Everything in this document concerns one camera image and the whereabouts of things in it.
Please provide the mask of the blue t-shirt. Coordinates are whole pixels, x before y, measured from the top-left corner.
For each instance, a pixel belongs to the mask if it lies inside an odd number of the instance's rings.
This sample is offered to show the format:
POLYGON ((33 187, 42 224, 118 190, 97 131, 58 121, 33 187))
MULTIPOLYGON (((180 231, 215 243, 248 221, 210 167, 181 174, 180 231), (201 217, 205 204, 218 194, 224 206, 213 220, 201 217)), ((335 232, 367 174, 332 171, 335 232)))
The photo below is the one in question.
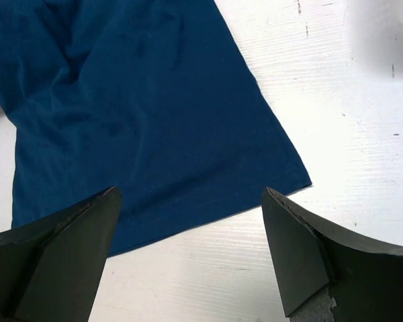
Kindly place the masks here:
POLYGON ((0 1, 12 227, 116 186, 115 256, 310 185, 213 1, 0 1))

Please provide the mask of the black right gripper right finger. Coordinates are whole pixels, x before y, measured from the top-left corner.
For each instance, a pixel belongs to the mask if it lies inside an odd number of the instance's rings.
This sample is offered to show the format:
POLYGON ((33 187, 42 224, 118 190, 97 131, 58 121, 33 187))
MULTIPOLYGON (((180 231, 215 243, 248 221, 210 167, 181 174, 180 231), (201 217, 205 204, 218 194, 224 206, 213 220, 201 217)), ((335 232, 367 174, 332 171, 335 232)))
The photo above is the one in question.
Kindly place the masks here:
POLYGON ((290 321, 403 321, 403 246, 337 225, 270 188, 262 211, 290 321))

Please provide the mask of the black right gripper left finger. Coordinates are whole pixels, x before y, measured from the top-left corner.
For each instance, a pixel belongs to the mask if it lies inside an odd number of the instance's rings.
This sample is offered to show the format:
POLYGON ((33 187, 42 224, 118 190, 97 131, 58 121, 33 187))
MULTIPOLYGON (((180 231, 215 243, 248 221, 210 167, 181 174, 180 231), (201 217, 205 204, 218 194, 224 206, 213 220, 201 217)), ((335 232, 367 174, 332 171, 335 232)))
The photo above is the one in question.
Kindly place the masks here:
POLYGON ((88 321, 120 214, 109 187, 0 233, 0 321, 88 321))

